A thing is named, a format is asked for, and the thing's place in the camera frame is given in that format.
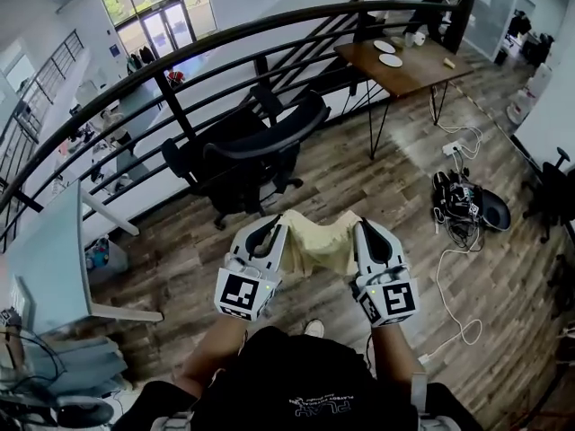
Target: sneaker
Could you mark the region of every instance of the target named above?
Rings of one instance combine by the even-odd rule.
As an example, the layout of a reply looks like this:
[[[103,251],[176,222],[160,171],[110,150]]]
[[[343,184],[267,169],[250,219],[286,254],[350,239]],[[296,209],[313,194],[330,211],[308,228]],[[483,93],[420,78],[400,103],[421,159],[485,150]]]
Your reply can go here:
[[[323,339],[323,322],[320,320],[313,320],[310,321],[307,326],[305,326],[305,335],[309,335],[310,337],[317,337],[319,339]]]

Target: desk leg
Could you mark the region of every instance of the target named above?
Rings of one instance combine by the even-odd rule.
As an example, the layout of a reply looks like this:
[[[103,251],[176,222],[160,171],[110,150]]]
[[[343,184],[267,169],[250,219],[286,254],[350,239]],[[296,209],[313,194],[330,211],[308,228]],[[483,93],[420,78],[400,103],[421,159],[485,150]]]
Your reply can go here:
[[[113,320],[148,321],[159,322],[164,320],[164,315],[160,312],[144,312],[142,310],[130,310],[128,308],[118,308],[115,306],[100,305],[90,302],[92,316],[100,318],[111,318]]]
[[[351,112],[352,112],[353,110],[355,110],[355,109],[361,109],[361,107],[363,107],[364,105],[366,105],[366,104],[363,102],[363,100],[366,99],[366,97],[371,93],[371,90],[373,90],[376,86],[377,86],[377,84],[374,84],[371,88],[369,88],[369,89],[367,90],[367,92],[363,95],[363,97],[362,97],[359,101],[356,102],[356,105],[354,105],[351,109],[349,109],[349,113],[351,113]],[[381,91],[383,91],[383,90],[384,90],[384,88],[381,88],[381,87],[380,87],[380,88],[379,88],[379,91],[374,94],[374,97],[377,96],[377,95],[378,95]]]
[[[441,115],[441,110],[443,109],[443,102],[446,99],[447,87],[449,86],[449,82],[446,82],[446,85],[443,89],[443,98],[441,99],[441,104],[439,105],[439,111],[437,105],[435,103],[435,94],[434,94],[434,87],[431,86],[431,105],[433,106],[433,125],[437,126],[439,123],[439,116]]]
[[[121,228],[125,232],[128,232],[132,236],[138,236],[140,234],[140,231],[137,229],[135,225],[131,224],[125,219],[120,219],[119,217],[117,217],[104,204],[102,204],[98,199],[94,198],[85,190],[81,189],[80,191],[82,193],[82,202],[91,207],[94,211],[102,214],[110,222],[114,223],[119,228]]]
[[[369,158],[371,158],[372,160],[376,158],[376,150],[377,146],[379,145],[379,137],[381,137],[381,132],[384,129],[385,117],[387,117],[387,111],[389,110],[389,104],[391,103],[392,103],[391,100],[389,100],[385,105],[384,118],[381,120],[381,125],[379,126],[379,132],[377,133],[377,139],[376,139],[376,146],[373,145],[374,138],[371,127],[371,107],[369,108],[369,142],[371,143],[371,154],[369,155]]]

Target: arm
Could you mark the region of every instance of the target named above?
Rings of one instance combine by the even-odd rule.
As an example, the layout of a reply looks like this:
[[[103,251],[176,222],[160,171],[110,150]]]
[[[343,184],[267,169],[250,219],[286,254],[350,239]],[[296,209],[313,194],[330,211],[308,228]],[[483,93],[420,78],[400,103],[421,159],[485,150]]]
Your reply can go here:
[[[217,369],[237,356],[248,321],[220,314],[194,352],[183,363],[174,384],[199,398]]]
[[[372,328],[376,354],[378,380],[400,385],[406,394],[411,393],[413,374],[425,373],[425,369],[413,354],[399,324]]]

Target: white mug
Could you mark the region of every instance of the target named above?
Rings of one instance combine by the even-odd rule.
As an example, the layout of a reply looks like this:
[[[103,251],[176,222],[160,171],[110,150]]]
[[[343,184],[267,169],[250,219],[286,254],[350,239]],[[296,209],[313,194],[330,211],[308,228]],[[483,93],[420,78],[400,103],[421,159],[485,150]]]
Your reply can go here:
[[[413,41],[415,41],[415,44],[418,47],[420,47],[421,45],[423,45],[423,43],[425,43],[425,34],[421,32],[415,32],[415,35],[413,36]]]

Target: metal railing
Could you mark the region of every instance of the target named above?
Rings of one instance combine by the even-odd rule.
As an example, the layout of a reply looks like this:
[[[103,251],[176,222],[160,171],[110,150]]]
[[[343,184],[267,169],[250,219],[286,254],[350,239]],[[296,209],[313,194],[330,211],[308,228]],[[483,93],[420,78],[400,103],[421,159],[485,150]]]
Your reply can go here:
[[[13,200],[16,199],[20,206],[17,212],[11,216],[10,221],[5,224],[4,231],[0,235],[0,240],[4,240],[4,246],[7,244],[6,233],[13,230],[17,219],[22,215],[24,210],[29,206],[28,200],[35,200],[42,191],[48,187],[54,180],[61,177],[62,173],[74,164],[83,154],[92,151],[95,145],[98,145],[104,138],[109,136],[115,130],[129,123],[135,117],[138,117],[147,110],[151,110],[156,105],[161,102],[166,102],[168,107],[172,111],[172,116],[163,119],[162,121],[154,124],[152,127],[148,128],[146,131],[139,135],[133,136],[129,142],[111,151],[107,156],[100,159],[97,163],[92,164],[91,167],[85,169],[79,176],[79,180],[86,180],[91,177],[91,174],[99,171],[104,164],[110,162],[114,158],[118,157],[122,153],[133,148],[135,144],[142,141],[143,139],[154,135],[161,129],[164,129],[173,122],[177,122],[181,128],[181,133],[176,136],[173,140],[181,142],[184,139],[193,140],[196,137],[196,133],[202,129],[206,129],[215,123],[217,123],[221,118],[228,115],[230,112],[237,110],[238,107],[250,107],[256,105],[256,101],[253,99],[248,99],[243,105],[231,106],[229,110],[217,114],[216,116],[206,119],[204,122],[197,124],[192,127],[188,121],[188,114],[195,110],[200,110],[209,104],[218,101],[219,99],[225,98],[234,92],[240,92],[245,88],[249,88],[252,85],[260,84],[262,82],[267,82],[272,80],[279,75],[289,74],[290,78],[288,82],[284,82],[279,88],[277,88],[274,93],[281,95],[284,92],[292,91],[296,88],[306,87],[307,84],[314,80],[322,78],[325,75],[333,75],[333,71],[329,73],[322,73],[313,76],[308,79],[293,81],[296,77],[293,73],[297,72],[301,68],[306,68],[318,62],[323,62],[330,59],[335,59],[336,54],[334,52],[314,54],[309,58],[302,58],[300,60],[294,60],[289,65],[277,64],[271,68],[269,71],[260,71],[259,73],[254,72],[252,78],[247,80],[242,79],[236,84],[227,84],[225,89],[218,91],[211,96],[196,101],[191,105],[180,104],[176,94],[191,88],[191,86],[196,84],[201,84],[206,80],[221,75],[235,67],[242,66],[248,63],[254,63],[257,60],[261,63],[265,61],[267,63],[267,58],[275,53],[280,53],[282,51],[287,51],[291,49],[303,49],[306,50],[309,46],[313,46],[318,42],[325,42],[330,40],[337,40],[343,35],[350,35],[356,31],[356,28],[344,28],[344,30],[334,30],[328,31],[327,33],[312,33],[310,36],[305,37],[300,40],[293,40],[288,43],[283,43],[272,48],[264,49],[260,52],[252,53],[249,56],[236,59],[225,65],[218,66],[208,72],[202,73],[192,77],[190,80],[186,81],[184,84],[172,89],[168,84],[165,72],[168,68],[172,66],[177,66],[182,61],[189,59],[191,57],[198,56],[202,53],[210,51],[214,48],[221,47],[228,43],[236,40],[240,40],[254,34],[269,31],[272,29],[277,29],[280,27],[288,26],[290,24],[295,24],[299,22],[319,20],[337,16],[347,16],[355,15],[357,13],[363,13],[368,11],[405,11],[405,10],[416,10],[420,9],[423,11],[450,11],[452,12],[452,23],[446,33],[444,38],[444,45],[446,48],[453,52],[457,52],[459,45],[463,39],[463,34],[467,22],[469,20],[469,15],[471,14],[471,9],[473,7],[474,0],[462,0],[459,5],[448,5],[448,4],[427,4],[427,3],[414,3],[414,2],[398,2],[398,1],[387,1],[387,2],[350,2],[346,4],[329,4],[325,6],[317,6],[313,8],[306,8],[302,10],[297,10],[289,13],[277,14],[270,17],[260,19],[255,22],[249,22],[240,26],[227,29],[225,31],[220,31],[214,35],[206,37],[203,40],[199,40],[196,43],[188,45],[182,49],[174,51],[173,53],[157,59],[154,63],[138,70],[133,75],[128,76],[121,82],[111,87],[109,90],[104,92],[102,95],[97,97],[95,100],[87,104],[84,108],[79,110],[79,112],[74,115],[67,123],[65,123],[61,128],[59,128],[46,142],[38,147],[36,153],[33,155],[32,159],[26,163],[22,170],[16,175],[16,177],[9,183],[7,188],[4,190],[3,196],[0,198],[0,212],[4,212],[6,209],[10,209],[10,205]],[[371,28],[381,28],[381,29],[392,29],[392,28],[402,28],[410,24],[415,24],[416,22],[398,22],[398,23],[388,23],[382,24],[378,23],[374,26],[369,26]],[[344,73],[348,71],[350,67],[345,66],[339,71]],[[125,95],[134,91],[139,85],[154,79],[161,91],[159,97],[154,98],[147,104],[141,106],[138,110],[129,113],[122,120],[116,122],[111,127],[107,128],[105,131],[101,132],[97,136],[94,136],[81,147],[79,147],[72,155],[70,155],[65,161],[63,161],[35,190],[34,193],[30,194],[27,198],[22,201],[22,186],[26,180],[36,171],[39,166],[44,162],[50,155],[57,150],[57,148],[65,142],[69,137],[74,136],[77,130],[82,127],[85,123],[89,122],[94,116],[98,115],[102,110],[108,107],[112,102],[124,97]],[[337,91],[341,88],[351,85],[353,82],[347,82],[342,84],[330,84],[322,91],[318,91],[320,94],[326,94],[332,91]],[[293,107],[297,105],[301,100],[294,99],[290,103],[286,104],[286,108]],[[111,175],[107,175],[102,181],[95,185],[90,193],[92,195],[98,194],[104,205],[108,205],[114,200],[125,196],[132,189],[138,185],[145,183],[147,180],[153,178],[156,174],[165,171],[168,166],[166,163],[159,164],[153,170],[145,172],[143,175],[135,180],[132,180],[127,186],[120,187],[117,191],[110,193],[109,196],[104,197],[102,192],[105,188],[109,187],[115,180],[118,180],[122,174],[136,168],[139,164],[148,161],[150,158],[154,157],[161,152],[162,142],[157,142],[157,146],[151,150],[145,152],[139,157],[135,158],[128,166],[124,166],[121,170],[116,171]],[[89,212],[84,216],[84,219],[93,215],[93,211]]]
[[[4,191],[32,157],[39,143],[42,121],[83,48],[76,31],[70,33],[20,92],[20,100],[0,134],[0,190]],[[0,224],[8,225],[21,207],[25,199],[22,197],[16,198],[0,214]]]

